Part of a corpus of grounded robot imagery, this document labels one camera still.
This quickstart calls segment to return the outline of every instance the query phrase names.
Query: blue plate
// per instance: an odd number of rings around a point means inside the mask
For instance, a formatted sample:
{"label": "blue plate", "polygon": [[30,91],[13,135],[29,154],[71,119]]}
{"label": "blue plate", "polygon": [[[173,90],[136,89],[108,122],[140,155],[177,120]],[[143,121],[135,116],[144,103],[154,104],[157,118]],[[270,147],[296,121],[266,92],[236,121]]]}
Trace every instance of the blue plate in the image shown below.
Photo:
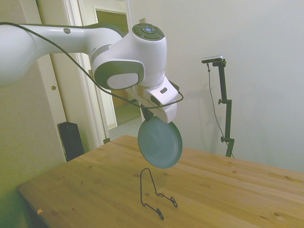
{"label": "blue plate", "polygon": [[138,145],[144,158],[158,168],[170,168],[181,157],[181,134],[174,123],[157,116],[144,121],[138,132]]}

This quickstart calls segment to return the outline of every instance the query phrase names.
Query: black speaker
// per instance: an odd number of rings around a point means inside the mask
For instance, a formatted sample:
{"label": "black speaker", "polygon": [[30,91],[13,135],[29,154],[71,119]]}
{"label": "black speaker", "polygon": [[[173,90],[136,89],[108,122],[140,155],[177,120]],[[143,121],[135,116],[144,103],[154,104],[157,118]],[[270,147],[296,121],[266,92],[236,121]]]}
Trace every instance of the black speaker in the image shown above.
{"label": "black speaker", "polygon": [[59,134],[66,151],[66,161],[70,161],[85,153],[76,123],[58,124]]}

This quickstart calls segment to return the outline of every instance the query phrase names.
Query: wood grain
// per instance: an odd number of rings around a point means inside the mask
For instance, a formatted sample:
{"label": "wood grain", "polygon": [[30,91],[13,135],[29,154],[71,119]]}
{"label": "wood grain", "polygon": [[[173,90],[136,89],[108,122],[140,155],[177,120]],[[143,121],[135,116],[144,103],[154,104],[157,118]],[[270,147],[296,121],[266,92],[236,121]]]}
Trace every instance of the wood grain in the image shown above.
{"label": "wood grain", "polygon": [[[150,168],[156,196],[143,173]],[[123,136],[18,187],[51,228],[303,228],[304,174],[183,149],[170,169],[151,166]]]}

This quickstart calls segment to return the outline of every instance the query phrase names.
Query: power cord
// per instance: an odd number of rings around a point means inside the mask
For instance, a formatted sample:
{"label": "power cord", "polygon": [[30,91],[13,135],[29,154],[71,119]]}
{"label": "power cord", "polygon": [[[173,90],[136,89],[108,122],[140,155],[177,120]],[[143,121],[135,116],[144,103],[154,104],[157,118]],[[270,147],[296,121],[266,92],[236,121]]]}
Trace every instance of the power cord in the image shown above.
{"label": "power cord", "polygon": [[106,91],[106,90],[104,90],[87,72],[86,72],[86,70],[85,69],[83,69],[82,68],[82,66],[80,66],[77,62],[76,62],[76,60],[74,60],[61,46],[59,46],[58,44],[56,44],[56,43],[54,43],[53,41],[51,41],[50,39],[48,39],[48,38],[46,38],[46,37],[44,37],[44,36],[42,36],[42,35],[40,35],[40,34],[38,34],[38,33],[36,33],[36,32],[34,32],[34,31],[32,31],[32,30],[30,30],[30,29],[28,29],[28,28],[26,28],[26,27],[23,27],[23,26],[21,26],[21,25],[19,25],[19,24],[15,24],[15,23],[11,23],[11,22],[0,22],[0,25],[12,25],[12,26],[15,26],[15,27],[18,27],[18,28],[20,28],[20,29],[23,29],[23,30],[25,30],[25,31],[27,31],[27,32],[29,32],[29,33],[32,33],[32,34],[34,34],[34,35],[36,35],[36,36],[38,36],[38,37],[40,37],[41,39],[43,39],[43,40],[45,40],[45,41],[47,41],[47,42],[49,42],[50,44],[52,44],[52,45],[54,45],[55,47],[57,47],[58,49],[60,49],[64,54],[66,54],[84,73],[85,73],[85,75],[86,76],[88,76],[89,77],[89,79],[97,86],[97,88],[99,88],[101,91],[103,91],[103,92],[105,92],[106,94],[109,94],[109,95],[112,95],[112,96],[114,96],[114,97],[117,97],[117,98],[119,98],[119,99],[122,99],[122,100],[124,100],[124,101],[126,101],[126,102],[129,102],[130,104],[133,104],[133,105],[135,105],[135,106],[137,106],[137,107],[139,107],[139,108],[146,108],[146,109],[154,109],[154,108],[162,108],[162,107],[166,107],[166,106],[169,106],[169,105],[172,105],[172,104],[175,104],[175,103],[177,103],[177,102],[180,102],[180,101],[182,101],[183,99],[184,99],[184,96],[182,95],[182,93],[177,89],[177,91],[178,91],[178,93],[179,93],[179,95],[181,96],[181,99],[180,100],[178,100],[178,101],[174,101],[174,102],[171,102],[171,103],[168,103],[168,104],[164,104],[164,105],[159,105],[159,106],[154,106],[154,107],[146,107],[146,106],[143,106],[143,105],[138,105],[138,104],[136,104],[135,102],[132,102],[132,101],[129,101],[128,99],[125,99],[125,98],[123,98],[123,97],[121,97],[121,96],[118,96],[118,95],[116,95],[116,94],[112,94],[111,92],[108,92],[108,91]]}
{"label": "power cord", "polygon": [[207,67],[208,67],[208,74],[209,74],[209,91],[210,91],[210,96],[211,96],[211,100],[212,100],[213,113],[214,113],[214,116],[215,116],[215,120],[217,121],[218,127],[219,127],[219,129],[220,129],[220,132],[222,133],[223,138],[225,138],[224,133],[223,133],[223,131],[222,131],[220,125],[219,125],[217,115],[216,115],[216,113],[215,113],[215,106],[214,106],[213,96],[212,96],[212,92],[211,92],[211,85],[210,85],[210,71],[211,71],[211,70],[210,70],[210,68],[209,68],[209,63],[207,63]]}

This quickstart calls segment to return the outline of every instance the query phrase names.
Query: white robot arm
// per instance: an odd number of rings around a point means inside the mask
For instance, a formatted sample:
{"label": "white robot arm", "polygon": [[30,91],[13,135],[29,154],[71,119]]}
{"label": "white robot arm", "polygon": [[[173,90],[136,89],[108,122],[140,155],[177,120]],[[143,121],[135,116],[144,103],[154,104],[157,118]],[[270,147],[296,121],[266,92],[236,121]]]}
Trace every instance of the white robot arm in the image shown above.
{"label": "white robot arm", "polygon": [[[175,118],[178,91],[164,73],[167,44],[159,28],[138,24],[123,37],[110,24],[22,27],[53,41],[68,53],[88,54],[94,80],[102,88],[126,89],[146,107],[167,105],[150,110],[165,123]],[[19,80],[39,57],[50,53],[62,50],[28,31],[0,25],[0,87]]]}

